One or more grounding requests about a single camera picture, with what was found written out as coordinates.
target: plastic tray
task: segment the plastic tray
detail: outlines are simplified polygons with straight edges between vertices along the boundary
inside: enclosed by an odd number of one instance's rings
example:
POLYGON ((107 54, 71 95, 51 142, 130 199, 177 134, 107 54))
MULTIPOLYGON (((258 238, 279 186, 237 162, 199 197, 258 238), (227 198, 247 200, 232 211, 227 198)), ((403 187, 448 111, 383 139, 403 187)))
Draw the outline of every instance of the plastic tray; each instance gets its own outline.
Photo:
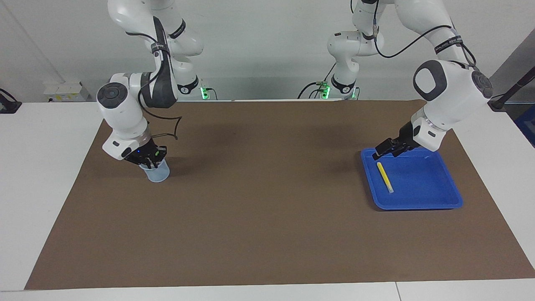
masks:
POLYGON ((463 199, 438 152, 416 148, 397 158, 379 159, 394 188, 389 193, 372 155, 367 148, 361 157, 375 204, 384 210, 454 209, 463 199))

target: yellow marker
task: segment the yellow marker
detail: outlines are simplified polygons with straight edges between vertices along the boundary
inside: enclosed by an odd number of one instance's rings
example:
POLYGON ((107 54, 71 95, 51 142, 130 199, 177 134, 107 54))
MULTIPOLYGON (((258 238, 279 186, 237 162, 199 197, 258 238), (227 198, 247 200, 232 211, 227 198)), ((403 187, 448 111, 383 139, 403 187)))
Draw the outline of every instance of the yellow marker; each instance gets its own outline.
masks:
POLYGON ((386 171, 383 168, 383 165, 381 162, 377 162, 377 167, 379 168, 379 172, 383 176, 383 180, 385 181, 386 187, 388 188, 388 192, 394 193, 394 188, 392 187, 392 184, 390 183, 390 180, 388 179, 388 176, 386 175, 386 171))

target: brown paper mat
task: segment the brown paper mat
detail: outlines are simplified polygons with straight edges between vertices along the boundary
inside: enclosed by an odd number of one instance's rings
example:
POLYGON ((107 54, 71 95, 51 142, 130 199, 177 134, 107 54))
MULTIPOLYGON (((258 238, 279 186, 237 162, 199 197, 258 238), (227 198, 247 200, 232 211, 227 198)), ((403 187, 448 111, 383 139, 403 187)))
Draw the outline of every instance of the brown paper mat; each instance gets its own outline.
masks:
POLYGON ((373 204, 359 151, 422 104, 178 103, 157 111, 184 115, 178 142, 158 140, 160 184, 101 150, 104 124, 26 289, 535 277, 453 132, 440 153, 464 207, 373 204))

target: black strap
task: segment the black strap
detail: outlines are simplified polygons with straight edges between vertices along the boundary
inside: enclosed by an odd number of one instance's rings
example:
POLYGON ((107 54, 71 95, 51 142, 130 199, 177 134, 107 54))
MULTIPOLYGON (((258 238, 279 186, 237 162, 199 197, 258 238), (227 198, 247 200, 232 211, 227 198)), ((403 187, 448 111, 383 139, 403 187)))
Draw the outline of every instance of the black strap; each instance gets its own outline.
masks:
POLYGON ((463 38, 460 35, 454 36, 453 38, 448 39, 444 43, 436 46, 435 53, 438 54, 442 52, 443 50, 445 50, 446 48, 451 47, 456 44, 461 44, 462 42, 463 42, 463 38))
POLYGON ((355 80, 350 85, 344 85, 344 84, 341 84, 341 83, 337 82, 334 79, 334 76, 333 76, 332 79, 331 79, 331 83, 333 84, 333 87, 338 89, 342 94, 347 94, 347 93, 351 92, 351 89, 353 89, 353 87, 355 87, 355 84, 357 83, 357 81, 355 80))
POLYGON ((185 86, 177 84, 178 90, 180 90, 180 93, 186 94, 186 95, 190 94, 193 91, 193 89, 195 89, 198 85, 199 85, 199 77, 198 76, 195 77, 195 80, 191 84, 188 84, 188 85, 185 85, 185 86))
POLYGON ((167 45, 160 44, 160 43, 152 44, 150 46, 150 50, 152 51, 152 54, 154 54, 155 52, 158 52, 158 51, 164 51, 164 52, 169 53, 169 48, 167 47, 167 45))
POLYGON ((184 31, 186 30, 186 21, 184 21, 184 19, 182 19, 182 24, 178 27, 178 29, 170 34, 169 36, 172 38, 172 39, 176 39, 178 38, 184 31))

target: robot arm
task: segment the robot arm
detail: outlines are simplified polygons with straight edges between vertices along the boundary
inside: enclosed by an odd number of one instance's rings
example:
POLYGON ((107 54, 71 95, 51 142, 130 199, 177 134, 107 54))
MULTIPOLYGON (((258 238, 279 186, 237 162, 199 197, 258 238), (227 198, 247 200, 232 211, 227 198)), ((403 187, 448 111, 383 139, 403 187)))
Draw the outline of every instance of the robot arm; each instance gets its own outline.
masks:
POLYGON ((100 111, 113 129, 102 148, 117 160, 157 168, 166 155, 166 147, 152 140, 142 107, 169 108, 181 94, 191 94, 199 80, 186 56, 200 54, 203 46, 193 32, 186 30, 174 9, 174 0, 109 0, 108 11, 128 35, 144 39, 156 71, 115 74, 98 91, 100 111))
POLYGON ((438 60, 425 62, 414 75, 414 88, 427 104, 400 129, 398 138, 388 138, 376 147, 376 160, 389 153, 399 156, 418 146, 436 151, 455 123, 492 96, 490 81, 468 62, 463 40, 441 0, 358 0, 353 14, 357 31, 338 33, 329 40, 329 52, 337 60, 331 79, 336 88, 333 91, 347 98, 358 73, 355 57, 380 54, 384 38, 378 23, 388 4, 395 4, 406 28, 424 35, 434 46, 438 60))
POLYGON ((389 153, 397 157, 418 146, 437 151, 446 132, 485 105, 493 93, 489 79, 468 63, 463 40, 441 0, 395 0, 394 4, 405 27, 420 35, 432 30, 425 37, 439 59, 416 70, 413 85, 427 103, 400 129, 398 138, 376 147, 376 160, 389 153), (448 27, 433 30, 443 25, 448 27))

